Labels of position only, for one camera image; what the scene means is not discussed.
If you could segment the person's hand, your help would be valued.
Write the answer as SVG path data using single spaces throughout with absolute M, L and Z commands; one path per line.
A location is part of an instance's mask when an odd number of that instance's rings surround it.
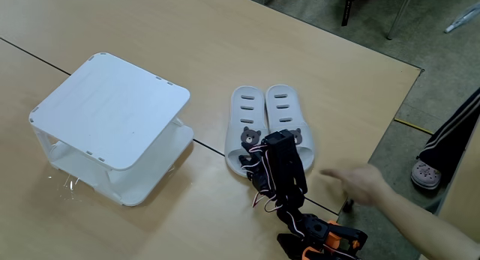
M 346 194 L 360 205 L 377 205 L 392 191 L 378 168 L 370 164 L 354 169 L 323 169 L 320 172 L 338 179 Z

